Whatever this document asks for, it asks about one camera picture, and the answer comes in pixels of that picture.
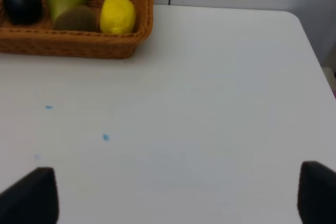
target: white table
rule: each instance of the white table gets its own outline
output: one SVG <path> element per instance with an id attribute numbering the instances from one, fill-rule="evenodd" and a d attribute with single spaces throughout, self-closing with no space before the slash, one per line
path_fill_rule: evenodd
<path id="1" fill-rule="evenodd" d="M 154 17 L 130 60 L 0 56 L 0 191 L 52 166 L 61 224 L 300 223 L 301 162 L 336 169 L 336 101 L 299 20 Z"/>

